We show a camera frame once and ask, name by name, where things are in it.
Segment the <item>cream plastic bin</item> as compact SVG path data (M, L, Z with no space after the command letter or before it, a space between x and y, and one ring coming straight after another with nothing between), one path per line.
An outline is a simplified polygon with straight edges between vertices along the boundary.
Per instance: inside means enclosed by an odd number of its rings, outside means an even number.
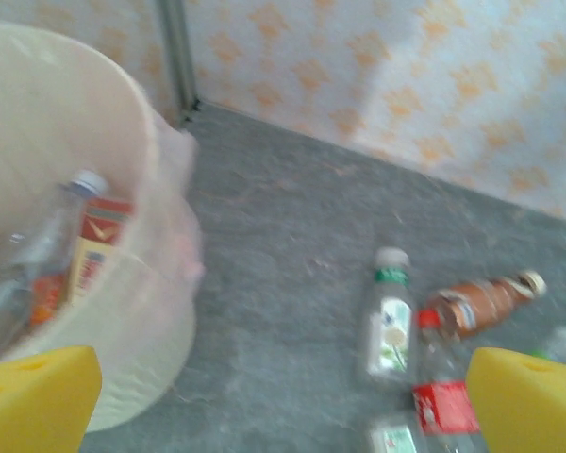
M143 372L123 342L130 307L148 273L138 256L150 244L149 185L159 170L154 114L142 87L118 64L88 45L44 29L0 23L0 244L20 227L32 203L81 170L102 176L96 197L134 205L88 294L65 297L49 321L31 326L0 349L0 361L84 344L103 375L89 431L114 428L140 415L172 386Z

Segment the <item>clear plastic bottle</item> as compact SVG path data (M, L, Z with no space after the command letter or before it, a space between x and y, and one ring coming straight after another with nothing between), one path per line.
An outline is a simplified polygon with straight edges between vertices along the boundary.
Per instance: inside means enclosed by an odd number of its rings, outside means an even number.
M86 203L108 191L108 182L79 171L32 203L21 226L0 244L0 349L21 334L32 310L32 286L39 277L63 271L71 262Z

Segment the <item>clear bottle red cap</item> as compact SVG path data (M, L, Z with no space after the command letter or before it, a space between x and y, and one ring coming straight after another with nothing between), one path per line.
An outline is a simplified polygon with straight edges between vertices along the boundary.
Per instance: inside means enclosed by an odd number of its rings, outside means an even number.
M442 334L441 316L433 309L420 310L417 326L423 348L413 398L429 453L481 453L480 427L467 394L465 367Z

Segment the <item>clear bottle green white label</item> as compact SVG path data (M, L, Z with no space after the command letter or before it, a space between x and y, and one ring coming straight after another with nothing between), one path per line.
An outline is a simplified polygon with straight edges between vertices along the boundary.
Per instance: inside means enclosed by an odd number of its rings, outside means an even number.
M407 418L380 418L367 430L369 453L429 453L415 422Z

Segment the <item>orange label plastic bottle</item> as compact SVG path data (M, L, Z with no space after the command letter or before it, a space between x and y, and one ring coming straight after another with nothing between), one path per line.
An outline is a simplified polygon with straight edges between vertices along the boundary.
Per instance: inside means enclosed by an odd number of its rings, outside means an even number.
M54 274L38 277L32 284L31 326L39 326L50 319L58 311L66 289L66 276Z

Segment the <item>aluminium wall corner rail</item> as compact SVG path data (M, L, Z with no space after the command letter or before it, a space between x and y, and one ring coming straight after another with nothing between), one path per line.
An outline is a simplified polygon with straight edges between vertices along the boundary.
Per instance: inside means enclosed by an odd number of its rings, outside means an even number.
M192 120L200 100L191 56L184 0L157 0L180 125Z

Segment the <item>clear plastic bin liner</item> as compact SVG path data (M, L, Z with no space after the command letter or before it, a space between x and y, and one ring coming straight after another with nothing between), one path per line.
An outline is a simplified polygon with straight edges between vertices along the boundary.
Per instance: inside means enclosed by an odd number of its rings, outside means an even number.
M158 134L159 170L149 185L150 211L143 219L150 244L138 260L148 273L130 307L130 326L123 342L143 372L167 380L183 368L195 335L193 299L205 272L202 238L186 192L198 151L186 130L170 126L154 114Z

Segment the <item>clear bottle flower label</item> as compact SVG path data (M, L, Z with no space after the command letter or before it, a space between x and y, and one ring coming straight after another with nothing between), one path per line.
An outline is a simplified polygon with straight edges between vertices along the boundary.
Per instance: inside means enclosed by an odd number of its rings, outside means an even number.
M374 283L363 317L362 375L381 387L410 388L417 377L417 306L409 291L408 254L385 246L376 251Z

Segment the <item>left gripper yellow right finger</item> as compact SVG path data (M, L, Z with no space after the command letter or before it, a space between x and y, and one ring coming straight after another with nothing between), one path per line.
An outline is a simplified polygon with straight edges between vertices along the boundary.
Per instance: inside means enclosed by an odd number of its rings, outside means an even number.
M490 453L566 453L566 365L481 347L466 376Z

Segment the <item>brown coffee drink bottle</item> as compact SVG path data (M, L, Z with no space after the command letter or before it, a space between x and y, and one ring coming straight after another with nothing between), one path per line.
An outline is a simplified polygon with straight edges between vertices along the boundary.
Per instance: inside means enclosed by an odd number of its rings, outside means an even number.
M460 283L432 294L419 311L418 325L435 328L449 339L467 338L504 321L546 290L544 279L534 270Z

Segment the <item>red paper carton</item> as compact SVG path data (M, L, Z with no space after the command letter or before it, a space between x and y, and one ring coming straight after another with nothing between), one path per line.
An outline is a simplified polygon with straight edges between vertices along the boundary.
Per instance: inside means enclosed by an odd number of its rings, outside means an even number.
M70 303L86 297L133 211L134 205L123 199L95 197L86 204L70 270Z

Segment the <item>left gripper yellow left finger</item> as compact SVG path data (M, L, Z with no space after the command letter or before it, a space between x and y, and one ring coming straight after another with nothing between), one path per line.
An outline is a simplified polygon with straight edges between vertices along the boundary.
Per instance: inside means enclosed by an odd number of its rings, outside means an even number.
M101 388L89 346L0 362L0 453L78 453Z

